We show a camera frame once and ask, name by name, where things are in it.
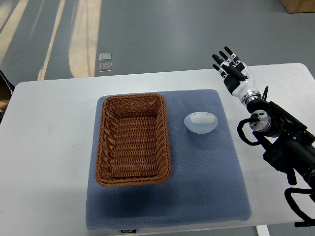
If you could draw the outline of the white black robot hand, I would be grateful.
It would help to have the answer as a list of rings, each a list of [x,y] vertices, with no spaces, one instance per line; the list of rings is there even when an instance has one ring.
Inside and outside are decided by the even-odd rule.
[[[228,92],[239,98],[247,106],[255,99],[261,99],[261,93],[255,88],[255,79],[249,67],[227,46],[219,54],[212,55],[213,68],[223,78]]]

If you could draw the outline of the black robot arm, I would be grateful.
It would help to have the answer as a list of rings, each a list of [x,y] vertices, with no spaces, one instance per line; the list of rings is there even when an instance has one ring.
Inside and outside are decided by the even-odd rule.
[[[237,132],[250,146],[261,145],[263,159],[287,175],[290,188],[284,192],[290,208],[302,221],[296,227],[314,226],[314,219],[304,213],[292,194],[307,194],[315,199],[315,137],[307,127],[263,94],[249,91],[241,98],[251,116],[239,122]]]

